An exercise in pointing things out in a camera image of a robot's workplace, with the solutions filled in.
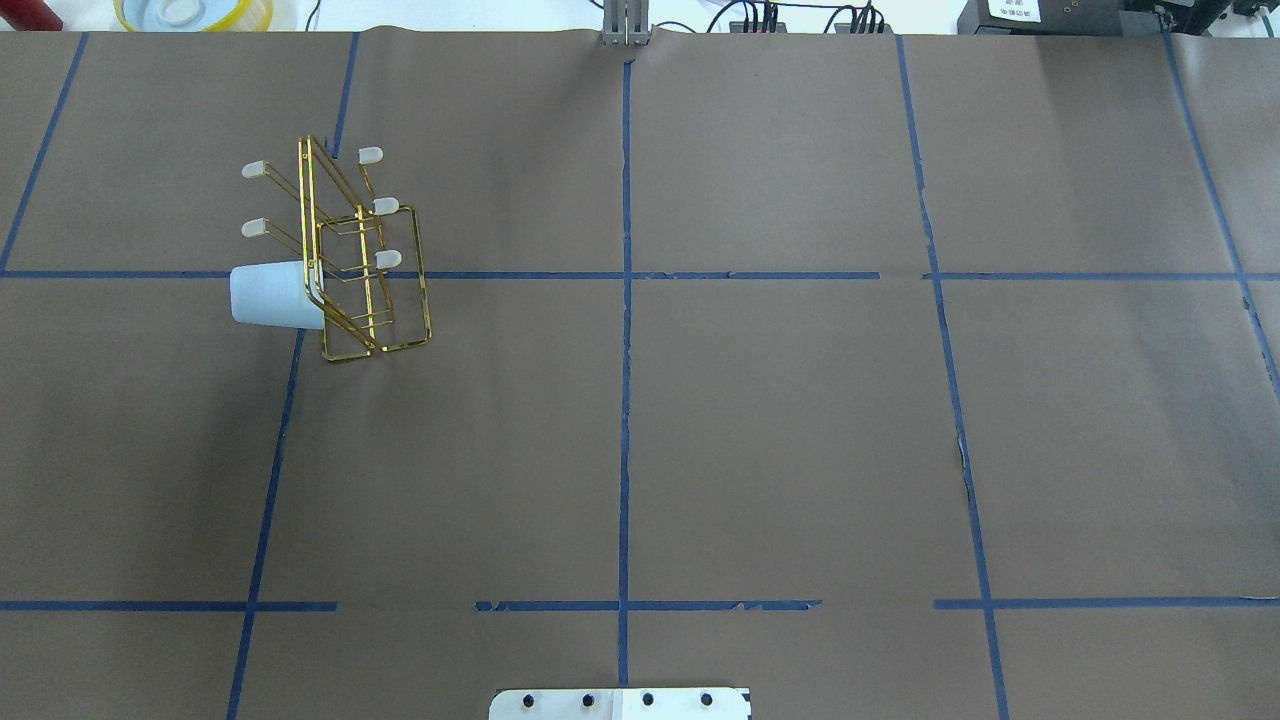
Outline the yellow bowl with blue plate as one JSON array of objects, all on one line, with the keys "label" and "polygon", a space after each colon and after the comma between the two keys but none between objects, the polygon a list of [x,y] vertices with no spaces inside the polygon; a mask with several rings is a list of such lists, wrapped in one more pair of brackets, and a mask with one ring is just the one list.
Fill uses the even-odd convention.
[{"label": "yellow bowl with blue plate", "polygon": [[260,32],[271,24],[274,1],[113,1],[116,19],[129,32]]}]

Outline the aluminium frame post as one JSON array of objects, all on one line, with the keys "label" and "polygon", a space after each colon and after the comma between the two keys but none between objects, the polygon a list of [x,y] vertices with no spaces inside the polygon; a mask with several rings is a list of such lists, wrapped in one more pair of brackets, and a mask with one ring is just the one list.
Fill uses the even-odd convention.
[{"label": "aluminium frame post", "polygon": [[594,1],[602,9],[602,44],[605,47],[646,46],[652,41],[648,0]]}]

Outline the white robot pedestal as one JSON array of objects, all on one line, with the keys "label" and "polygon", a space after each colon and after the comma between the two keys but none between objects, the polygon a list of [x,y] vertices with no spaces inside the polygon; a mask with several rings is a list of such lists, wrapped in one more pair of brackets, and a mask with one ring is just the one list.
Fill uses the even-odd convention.
[{"label": "white robot pedestal", "polygon": [[732,687],[502,691],[489,719],[751,719],[749,691]]}]

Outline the black computer box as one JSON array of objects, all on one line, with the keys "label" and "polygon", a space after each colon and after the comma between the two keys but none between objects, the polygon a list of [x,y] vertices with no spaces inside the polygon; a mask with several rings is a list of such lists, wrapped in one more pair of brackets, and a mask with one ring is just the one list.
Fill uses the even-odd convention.
[{"label": "black computer box", "polygon": [[966,1],[957,35],[1146,37],[1165,31],[1152,10],[1126,1]]}]

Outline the red bottle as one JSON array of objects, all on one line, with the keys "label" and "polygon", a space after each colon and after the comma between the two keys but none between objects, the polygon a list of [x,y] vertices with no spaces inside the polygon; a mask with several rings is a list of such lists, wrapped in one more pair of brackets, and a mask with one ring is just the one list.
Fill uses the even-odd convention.
[{"label": "red bottle", "polygon": [[64,20],[42,0],[1,0],[0,14],[14,31],[60,32]]}]

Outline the light blue plastic cup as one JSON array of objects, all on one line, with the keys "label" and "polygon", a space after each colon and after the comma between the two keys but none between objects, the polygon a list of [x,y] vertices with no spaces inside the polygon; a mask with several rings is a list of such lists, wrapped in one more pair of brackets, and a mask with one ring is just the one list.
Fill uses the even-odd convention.
[{"label": "light blue plastic cup", "polygon": [[229,274],[234,322],[321,331],[325,316],[308,295],[301,260],[236,266]]}]

